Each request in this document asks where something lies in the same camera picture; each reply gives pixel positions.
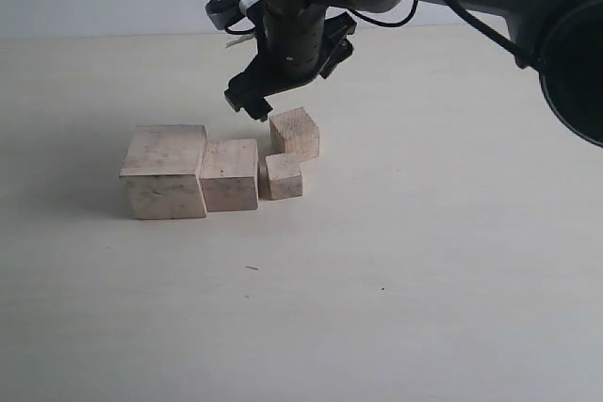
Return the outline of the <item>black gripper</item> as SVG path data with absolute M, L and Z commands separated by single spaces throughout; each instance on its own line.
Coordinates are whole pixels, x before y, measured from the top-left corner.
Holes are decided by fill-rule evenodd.
M 318 75 L 327 79 L 352 56 L 348 36 L 357 23 L 348 13 L 325 21 L 326 9 L 325 0 L 259 0 L 251 7 L 248 17 L 255 26 L 258 55 L 224 91 L 235 112 L 243 109 L 253 120 L 265 122 L 272 111 L 265 99 L 266 83 L 303 85 L 316 76 L 317 66 Z

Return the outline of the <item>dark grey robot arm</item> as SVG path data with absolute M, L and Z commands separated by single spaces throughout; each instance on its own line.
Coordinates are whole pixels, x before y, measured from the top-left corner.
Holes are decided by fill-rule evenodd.
M 258 53 L 225 92 L 234 110 L 264 121 L 270 95 L 327 77 L 351 55 L 357 18 L 402 0 L 221 0 L 254 25 Z M 532 68 L 554 115 L 602 142 L 602 0 L 411 0 L 447 6 Z

